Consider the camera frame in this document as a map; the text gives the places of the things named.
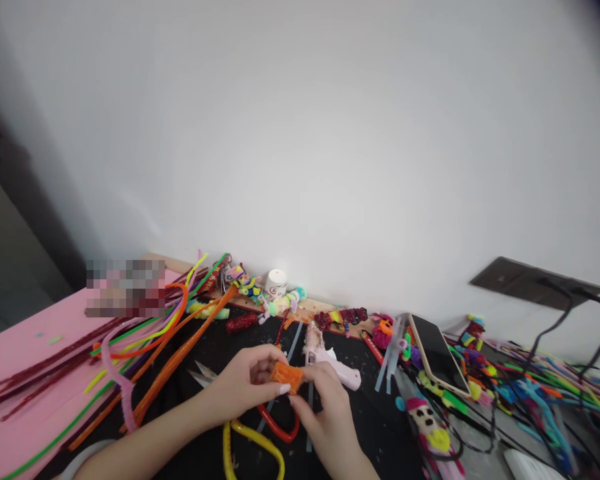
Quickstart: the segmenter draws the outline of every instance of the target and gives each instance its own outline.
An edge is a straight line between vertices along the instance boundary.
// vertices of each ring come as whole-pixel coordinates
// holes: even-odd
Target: pink paper
[[[167,283],[178,274],[166,270]],[[74,341],[84,337],[111,319],[86,318],[84,309],[88,298],[86,289],[52,305],[42,312],[0,333],[0,380],[8,378],[31,365],[49,358]],[[44,337],[37,337],[42,332]],[[49,339],[62,335],[63,339],[48,345]],[[84,394],[87,384],[103,369],[102,362],[89,366],[82,364],[49,390],[30,402],[7,421],[0,422],[0,478],[19,468],[51,442],[75,416],[88,404],[94,394],[110,380],[106,375],[90,393]],[[25,398],[39,384],[0,404],[0,418]],[[91,414],[108,398],[105,393],[82,421],[76,431]],[[18,479],[34,478],[53,458],[71,436],[70,432],[34,466]]]

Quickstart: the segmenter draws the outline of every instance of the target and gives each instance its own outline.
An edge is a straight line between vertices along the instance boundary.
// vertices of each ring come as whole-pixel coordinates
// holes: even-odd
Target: black table surface
[[[240,308],[231,307],[231,318],[244,313],[245,311]],[[202,320],[192,320],[169,342],[154,365],[136,384],[133,390],[134,405],[138,404],[170,356],[187,338],[192,336],[201,324]],[[195,360],[206,365],[214,372],[220,373],[240,349],[254,347],[262,343],[274,343],[279,327],[280,319],[270,318],[264,325],[256,325],[246,331],[230,336],[225,330],[225,321],[216,320],[212,322],[198,344],[194,346],[158,394],[147,412],[145,423],[200,392],[201,386],[187,372],[188,369],[197,371]],[[293,323],[288,330],[282,331],[281,346],[283,351],[290,349],[297,328],[298,324]],[[290,364],[294,366],[304,365],[302,348],[307,326],[303,325],[301,328],[302,332],[298,344],[292,358],[289,359]],[[325,333],[324,339],[326,348],[333,347],[338,360],[345,365],[360,370],[362,386],[358,391],[349,391],[349,402],[360,446],[371,460],[380,478],[424,478],[421,456],[415,440],[410,434],[407,418],[395,406],[395,398],[399,395],[395,383],[392,385],[391,395],[386,394],[384,382],[379,393],[374,390],[380,365],[373,358],[364,341],[347,339],[334,333]],[[302,386],[299,394],[305,399],[307,398],[307,385]],[[319,395],[316,392],[314,410],[318,411],[320,408]],[[293,411],[286,397],[280,397],[276,400],[271,414],[283,429],[291,430],[293,427]],[[261,416],[256,409],[249,410],[240,417],[240,420],[246,426],[253,429],[258,427],[260,419]],[[63,449],[38,474],[37,478],[50,479],[60,474],[82,449],[94,442],[119,438],[118,430],[122,424],[122,411],[118,405],[76,452]],[[306,452],[307,433],[302,426],[298,436],[290,444],[278,439],[272,434],[268,426],[265,426],[263,434],[270,438],[282,452],[285,458],[286,479],[306,479],[310,477],[317,480],[329,478],[315,452]],[[278,465],[273,456],[234,431],[231,432],[231,450],[237,464],[235,474],[239,479],[276,478]],[[338,454],[346,459],[351,453],[340,451]],[[225,478],[222,462],[221,427],[200,435],[184,446],[160,470],[155,478],[190,479],[195,477],[206,479]]]

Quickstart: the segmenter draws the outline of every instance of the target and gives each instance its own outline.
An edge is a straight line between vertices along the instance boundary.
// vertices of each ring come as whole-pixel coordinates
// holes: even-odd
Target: phone case
[[[465,384],[465,387],[467,388],[466,391],[462,391],[462,390],[454,387],[453,385],[450,385],[447,382],[440,380],[433,374],[433,372],[431,371],[431,367],[429,366],[429,361],[427,360],[427,353],[425,352],[424,348],[422,348],[422,343],[420,342],[420,336],[418,335],[418,329],[415,326],[415,322],[413,321],[413,317],[411,316],[411,314],[409,314],[409,324],[411,326],[411,331],[413,332],[413,336],[415,338],[415,344],[418,346],[418,349],[420,350],[420,357],[422,359],[422,364],[425,367],[425,372],[427,372],[427,376],[432,381],[436,382],[441,387],[446,388],[450,392],[453,392],[456,395],[460,395],[463,398],[469,398],[471,396],[471,392],[469,390],[469,385],[467,384],[467,380],[464,377],[462,377],[462,371],[460,370],[460,367],[458,367],[457,362],[455,362],[455,359],[453,358],[453,354],[451,353],[451,350],[449,350],[449,354],[451,355],[451,358],[454,360],[455,367],[458,369],[458,372],[460,373],[460,376],[462,377],[462,382]]]

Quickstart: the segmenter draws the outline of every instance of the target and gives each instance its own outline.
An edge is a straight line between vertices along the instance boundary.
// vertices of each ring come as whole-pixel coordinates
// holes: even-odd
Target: smartphone
[[[409,324],[427,376],[447,390],[464,398],[470,397],[467,381],[462,376],[462,371],[453,358],[440,328],[412,314],[409,314]]]

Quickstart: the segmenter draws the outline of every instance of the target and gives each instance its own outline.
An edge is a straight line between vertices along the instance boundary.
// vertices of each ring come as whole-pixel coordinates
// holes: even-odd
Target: wall socket
[[[545,307],[566,310],[568,302],[563,295],[538,284],[538,280],[544,277],[567,291],[582,287],[594,295],[600,295],[599,285],[558,275],[505,257],[496,258],[469,283],[476,287],[534,302]],[[573,296],[574,307],[586,301],[586,298],[579,295]]]

